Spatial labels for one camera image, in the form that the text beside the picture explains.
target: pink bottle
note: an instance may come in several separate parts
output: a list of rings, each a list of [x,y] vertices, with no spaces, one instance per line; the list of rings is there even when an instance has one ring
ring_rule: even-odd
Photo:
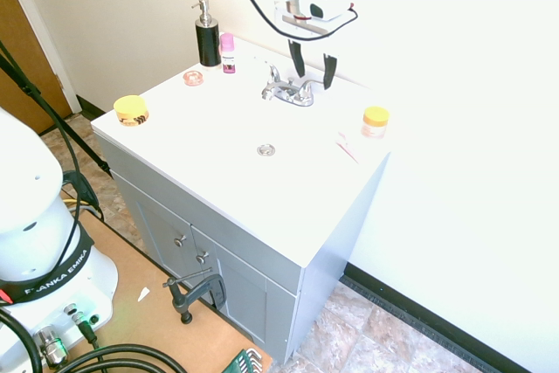
[[[219,44],[221,47],[221,64],[224,73],[235,73],[235,41],[233,34],[226,32],[219,37]]]

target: franka emika robot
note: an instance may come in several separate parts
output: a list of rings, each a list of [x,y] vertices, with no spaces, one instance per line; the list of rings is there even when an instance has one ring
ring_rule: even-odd
[[[250,1],[289,39],[300,77],[305,69],[299,41],[329,37],[357,18],[349,2],[272,0],[274,23],[256,0]],[[324,54],[324,66],[328,88],[336,58]],[[28,91],[35,90],[39,96],[31,82],[33,89],[24,82],[17,82],[24,92],[32,96]],[[0,373],[37,373],[40,361],[30,360],[31,345],[43,354],[43,364],[56,369],[66,362],[68,349],[110,320],[118,273],[66,208],[59,195],[66,174],[41,139],[1,108],[0,130],[0,150],[9,154],[0,170]],[[79,172],[73,181],[86,183]],[[24,331],[15,334],[9,319]],[[33,341],[22,340],[22,333]]]

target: white sink countertop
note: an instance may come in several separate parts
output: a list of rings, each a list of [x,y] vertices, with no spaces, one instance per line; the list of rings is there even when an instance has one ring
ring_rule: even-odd
[[[200,86],[181,72],[142,95],[149,118],[124,127],[114,111],[92,123],[95,133],[126,150],[213,210],[299,266],[307,266],[389,152],[389,139],[360,134],[368,89],[335,78],[314,104],[296,107],[261,92],[275,64],[281,78],[300,80],[290,58],[235,39],[237,72],[198,70]],[[303,80],[322,80],[307,66]],[[359,163],[336,144],[343,132]],[[257,147],[272,144],[272,156]]]

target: wooden door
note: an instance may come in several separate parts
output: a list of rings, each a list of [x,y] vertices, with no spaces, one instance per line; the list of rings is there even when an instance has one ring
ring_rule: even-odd
[[[59,80],[52,71],[18,0],[0,0],[0,40],[56,112],[63,117],[71,114],[72,110],[62,93]],[[37,133],[53,125],[47,113],[2,71],[0,107]]]

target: cabinet door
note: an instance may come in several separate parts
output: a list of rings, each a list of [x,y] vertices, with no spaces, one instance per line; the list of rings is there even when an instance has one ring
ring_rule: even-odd
[[[252,335],[270,356],[285,360],[295,315],[295,296],[192,226],[198,253],[208,253],[204,268],[224,278],[227,302],[222,309]]]
[[[190,224],[113,173],[149,256],[177,278],[200,271]],[[202,277],[184,281],[193,287]]]

